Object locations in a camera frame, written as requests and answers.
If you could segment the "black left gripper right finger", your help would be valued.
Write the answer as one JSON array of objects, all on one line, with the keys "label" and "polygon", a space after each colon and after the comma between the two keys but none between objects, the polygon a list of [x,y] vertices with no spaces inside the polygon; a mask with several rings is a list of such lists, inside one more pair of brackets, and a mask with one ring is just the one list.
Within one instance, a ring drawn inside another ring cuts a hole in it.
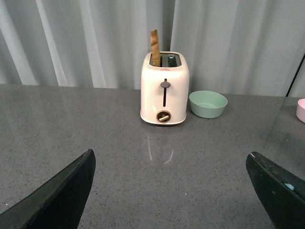
[{"label": "black left gripper right finger", "polygon": [[258,152],[247,156],[254,190],[276,229],[305,227],[305,181]]}]

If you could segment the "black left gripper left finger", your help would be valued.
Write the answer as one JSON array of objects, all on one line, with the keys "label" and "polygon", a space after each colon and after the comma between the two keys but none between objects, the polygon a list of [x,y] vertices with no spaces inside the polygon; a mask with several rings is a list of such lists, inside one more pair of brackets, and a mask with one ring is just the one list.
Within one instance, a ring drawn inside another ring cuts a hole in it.
[{"label": "black left gripper left finger", "polygon": [[2,229],[76,229],[96,167],[92,149],[0,215]]}]

